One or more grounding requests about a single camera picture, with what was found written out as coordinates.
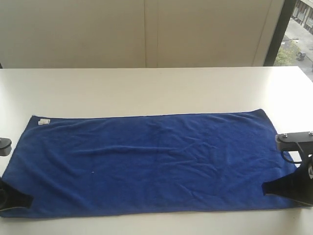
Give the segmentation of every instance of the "tree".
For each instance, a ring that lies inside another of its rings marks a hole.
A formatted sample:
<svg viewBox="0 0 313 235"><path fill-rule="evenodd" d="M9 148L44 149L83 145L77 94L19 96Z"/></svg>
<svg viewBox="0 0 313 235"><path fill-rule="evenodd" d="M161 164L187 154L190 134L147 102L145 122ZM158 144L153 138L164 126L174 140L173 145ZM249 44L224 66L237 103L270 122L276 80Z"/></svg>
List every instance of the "tree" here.
<svg viewBox="0 0 313 235"><path fill-rule="evenodd" d="M294 64L299 48L295 45L294 42L291 42L288 46L281 45L274 66L290 66Z"/></svg>

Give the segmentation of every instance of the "microfiber cloth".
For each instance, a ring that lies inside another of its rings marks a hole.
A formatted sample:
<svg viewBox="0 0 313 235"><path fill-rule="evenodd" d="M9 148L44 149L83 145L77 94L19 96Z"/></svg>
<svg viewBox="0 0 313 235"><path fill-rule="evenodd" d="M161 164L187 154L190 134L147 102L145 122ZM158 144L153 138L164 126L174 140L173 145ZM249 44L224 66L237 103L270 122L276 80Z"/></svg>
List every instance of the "microfiber cloth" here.
<svg viewBox="0 0 313 235"><path fill-rule="evenodd" d="M263 110L92 119L32 116L3 181L34 196L2 217L296 207L261 185L294 172Z"/></svg>

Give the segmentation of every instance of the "tabletop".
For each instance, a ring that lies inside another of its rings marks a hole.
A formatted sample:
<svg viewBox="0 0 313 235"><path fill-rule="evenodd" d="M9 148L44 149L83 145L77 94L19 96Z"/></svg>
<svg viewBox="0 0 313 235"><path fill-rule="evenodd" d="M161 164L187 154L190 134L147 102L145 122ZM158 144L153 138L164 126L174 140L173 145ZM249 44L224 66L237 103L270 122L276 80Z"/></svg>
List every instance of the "tabletop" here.
<svg viewBox="0 0 313 235"><path fill-rule="evenodd" d="M278 133L313 130L313 83L298 67L0 70L0 136L13 148L31 115L99 118L262 108ZM0 158L2 175L9 157ZM313 210L1 218L1 235L309 235Z"/></svg>

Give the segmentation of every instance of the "white wall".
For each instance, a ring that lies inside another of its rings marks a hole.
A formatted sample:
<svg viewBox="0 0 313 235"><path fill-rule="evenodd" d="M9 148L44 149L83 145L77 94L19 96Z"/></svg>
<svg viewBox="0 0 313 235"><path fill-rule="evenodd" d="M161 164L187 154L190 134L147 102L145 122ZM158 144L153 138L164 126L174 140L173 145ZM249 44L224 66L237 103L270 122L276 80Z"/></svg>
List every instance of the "white wall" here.
<svg viewBox="0 0 313 235"><path fill-rule="evenodd" d="M5 68L262 66L284 0L0 0Z"/></svg>

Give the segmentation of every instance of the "building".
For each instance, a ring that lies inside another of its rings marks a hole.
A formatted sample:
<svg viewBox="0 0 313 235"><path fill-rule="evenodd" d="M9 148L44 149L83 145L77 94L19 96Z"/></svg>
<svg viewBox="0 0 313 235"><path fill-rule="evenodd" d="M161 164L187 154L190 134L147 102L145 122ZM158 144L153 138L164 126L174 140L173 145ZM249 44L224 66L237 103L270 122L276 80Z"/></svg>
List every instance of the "building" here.
<svg viewBox="0 0 313 235"><path fill-rule="evenodd" d="M313 34L313 0L297 0L291 17Z"/></svg>

